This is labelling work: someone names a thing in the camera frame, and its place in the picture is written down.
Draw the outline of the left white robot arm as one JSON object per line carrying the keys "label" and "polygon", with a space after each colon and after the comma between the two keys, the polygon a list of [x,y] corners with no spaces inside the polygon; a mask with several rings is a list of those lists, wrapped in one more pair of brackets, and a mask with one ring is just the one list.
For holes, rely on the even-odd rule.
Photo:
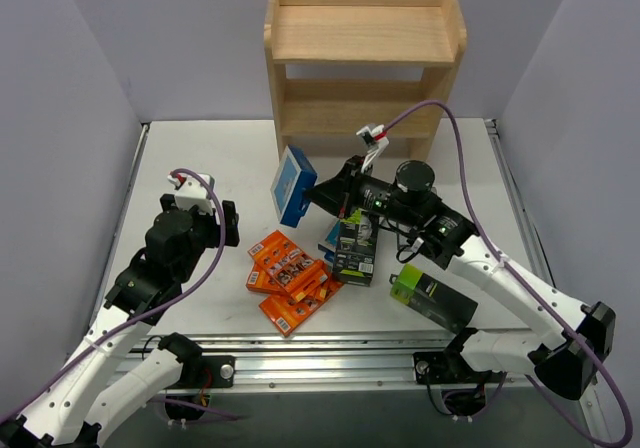
{"label": "left white robot arm", "polygon": [[37,397],[1,421],[6,447],[101,447],[111,433],[160,390],[190,387],[205,370],[200,346],[171,333],[132,371],[110,381],[136,343],[183,297],[183,284],[208,249],[235,247],[233,202],[202,196],[185,203],[165,194],[162,210],[98,311],[93,325]]}

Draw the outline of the blue Harry's razor box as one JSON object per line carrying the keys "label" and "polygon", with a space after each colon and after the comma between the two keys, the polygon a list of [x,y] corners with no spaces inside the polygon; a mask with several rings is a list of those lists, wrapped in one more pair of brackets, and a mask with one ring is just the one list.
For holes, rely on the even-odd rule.
{"label": "blue Harry's razor box", "polygon": [[341,220],[333,220],[323,237],[317,244],[318,249],[322,252],[323,260],[332,267],[335,261],[335,253],[338,245],[338,237],[340,234]]}
{"label": "blue Harry's razor box", "polygon": [[314,187],[317,172],[299,147],[288,145],[271,185],[271,196],[279,223],[296,228],[310,201],[305,192]]}

